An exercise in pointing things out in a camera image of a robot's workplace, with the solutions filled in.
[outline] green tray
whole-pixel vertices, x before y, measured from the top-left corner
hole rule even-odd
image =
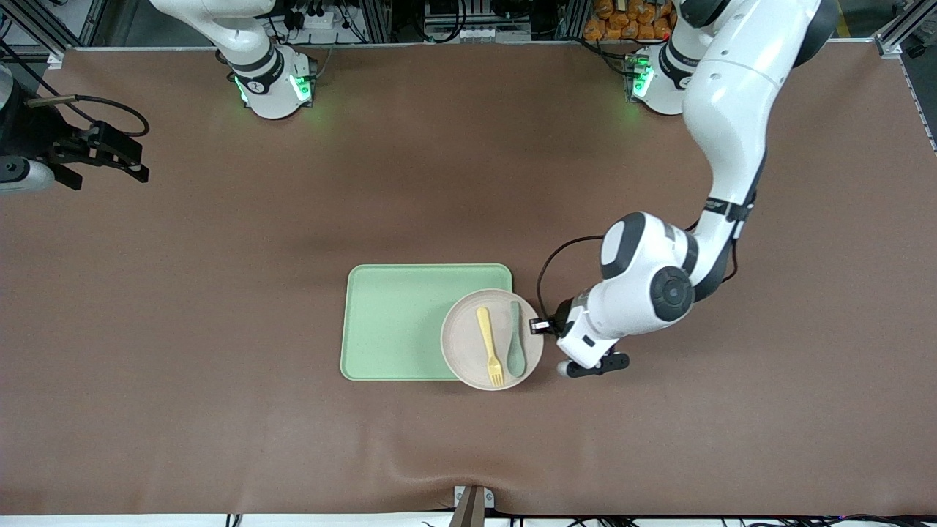
[[[359,265],[349,273],[342,375],[352,381],[455,381],[439,332],[449,308],[480,289],[512,289],[500,263]]]

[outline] green led light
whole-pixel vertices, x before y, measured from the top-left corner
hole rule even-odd
[[[296,97],[300,100],[309,100],[309,81],[302,77],[296,78],[290,75],[290,83],[293,86],[293,90],[296,91]]]
[[[647,94],[647,88],[650,86],[650,82],[654,79],[654,69],[650,66],[646,67],[644,73],[638,76],[634,80],[634,96],[643,97]]]
[[[241,100],[244,102],[244,104],[248,104],[247,94],[244,93],[244,87],[241,86],[241,81],[237,77],[234,77],[234,84],[237,85],[238,91],[241,92]]]

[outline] black clamp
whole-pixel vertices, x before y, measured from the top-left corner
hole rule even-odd
[[[588,377],[590,375],[601,377],[609,371],[625,369],[631,364],[631,362],[631,359],[626,354],[620,354],[619,352],[615,351],[615,348],[612,348],[602,357],[602,359],[599,360],[599,364],[595,365],[594,367],[583,368],[574,361],[570,361],[569,364],[566,365],[566,370],[562,373],[564,376],[571,379]]]
[[[550,319],[530,319],[530,335],[555,335],[557,333],[553,321]]]

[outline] power strip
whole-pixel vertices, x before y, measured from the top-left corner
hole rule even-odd
[[[305,29],[332,29],[332,26],[335,25],[335,13],[332,11],[325,11],[325,14],[317,17],[307,16],[305,17],[305,23],[303,28]]]

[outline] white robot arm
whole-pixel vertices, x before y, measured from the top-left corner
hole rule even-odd
[[[254,17],[274,0],[150,0],[212,41],[234,70],[244,103],[266,119],[279,119],[312,100],[315,71],[309,57],[274,45]]]
[[[655,72],[645,101],[682,100],[687,128],[712,168],[712,189],[692,233],[647,212],[629,214],[608,230],[602,241],[602,282],[565,302],[554,317],[558,346],[575,362],[561,364],[560,373],[569,374],[570,368],[602,373],[602,360],[613,357],[610,351],[619,339],[680,321],[693,302],[719,287],[754,202],[771,106],[802,53],[821,3],[708,1],[713,12],[707,26],[694,29],[683,20],[672,42],[661,46],[652,64],[663,62],[661,68],[667,69],[679,55],[681,66],[695,71],[688,83],[679,72]],[[699,7],[700,2],[684,0],[678,12],[688,4]],[[675,51],[673,42],[707,46],[697,61]]]

